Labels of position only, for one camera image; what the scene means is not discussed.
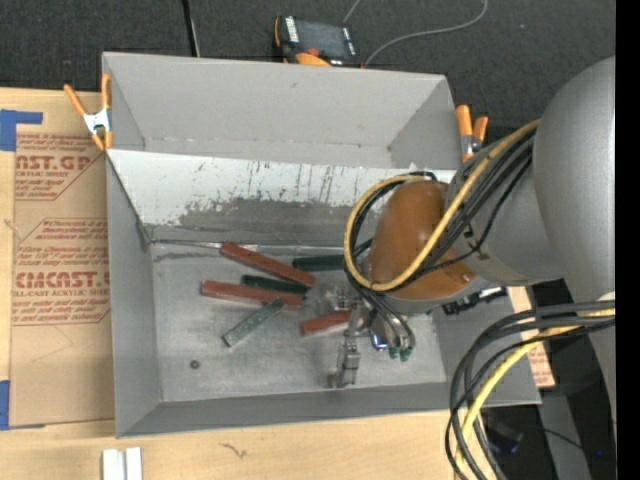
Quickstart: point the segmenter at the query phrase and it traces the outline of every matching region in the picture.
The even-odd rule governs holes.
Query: cardboard box
[[[199,293],[204,279],[250,272],[220,256],[225,240],[283,262],[336,253],[353,204],[377,181],[416,167],[448,181],[460,153],[446,79],[148,55],[103,61],[115,139],[107,192],[117,435],[446,408],[455,366],[513,311],[508,300],[412,317],[418,348],[406,363],[364,341],[358,384],[334,390],[327,377],[342,335],[302,338],[298,325],[320,314],[322,291],[345,283],[343,273],[319,279],[298,313],[279,313],[232,349],[222,334],[255,308]],[[536,399],[524,365],[491,403]]]
[[[9,423],[112,418],[105,157],[63,91],[2,89],[0,108],[43,114],[13,156]]]

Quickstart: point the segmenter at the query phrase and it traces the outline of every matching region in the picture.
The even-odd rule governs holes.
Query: brown rubber cover
[[[385,204],[371,244],[369,275],[377,283],[400,275],[422,250],[444,214],[447,185],[416,181],[402,185]],[[440,263],[458,254],[449,249]],[[464,288],[475,274],[463,263],[437,270],[391,292],[408,300],[448,297]]]
[[[313,283],[316,281],[316,278],[308,272],[291,267],[290,265],[285,265],[284,263],[269,258],[264,254],[250,251],[232,242],[224,242],[220,249],[220,253],[225,258],[237,261],[238,263],[242,263],[243,265],[247,265],[267,274],[303,284],[309,288],[312,287]]]
[[[232,300],[235,302],[246,302],[249,304],[268,304],[275,299],[280,299],[288,308],[297,309],[304,300],[301,295],[278,292],[275,290],[265,290],[263,288],[253,288],[237,284],[220,283],[218,281],[202,281],[200,294],[217,299]]]

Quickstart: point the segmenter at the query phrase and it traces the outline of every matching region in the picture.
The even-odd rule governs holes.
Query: black floor
[[[340,24],[354,1],[191,0],[191,7],[203,56],[274,61],[275,16]],[[469,21],[482,6],[483,0],[362,0],[349,23],[367,57],[397,36]],[[615,55],[615,25],[616,0],[488,0],[475,25],[399,43],[372,67],[447,75],[454,103],[487,113],[489,134],[499,135],[540,117],[564,83]],[[1,86],[57,89],[71,82],[96,90],[104,50],[189,55],[180,0],[0,0]],[[580,396],[586,407],[600,408],[586,410],[596,416],[585,420],[599,421],[582,428],[584,442],[602,450],[606,402],[588,390]],[[533,408],[502,416],[537,424]],[[527,435],[520,451],[504,458],[505,468],[512,478],[553,478],[543,436]],[[533,460],[539,462],[530,476]],[[594,478],[606,478],[599,467]]]

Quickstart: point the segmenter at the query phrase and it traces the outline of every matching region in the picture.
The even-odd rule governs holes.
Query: cable bundle
[[[468,478],[461,469],[463,462],[466,462],[476,478],[487,478],[474,460],[467,445],[467,440],[473,428],[496,477],[500,480],[506,480],[500,466],[491,454],[489,443],[484,435],[478,416],[493,388],[520,358],[524,357],[545,339],[581,336],[614,325],[615,300],[612,300],[562,304],[524,311],[509,315],[487,328],[462,358],[451,381],[449,400],[451,417],[445,434],[445,448],[449,462],[458,477],[461,479]],[[473,372],[474,359],[482,349],[506,336],[532,329],[540,331],[536,337],[503,348],[491,356],[477,372]],[[503,358],[503,361],[481,385],[482,379],[485,378],[492,365],[501,358]],[[460,386],[463,383],[463,392],[459,395]],[[461,425],[458,413],[465,404],[469,407],[469,411],[464,423]],[[452,430],[458,444],[458,452],[455,456],[450,442]]]

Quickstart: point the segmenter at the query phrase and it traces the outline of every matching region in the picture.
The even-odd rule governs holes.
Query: black device
[[[278,16],[274,45],[283,62],[333,67],[361,67],[346,25],[328,25],[294,16]]]

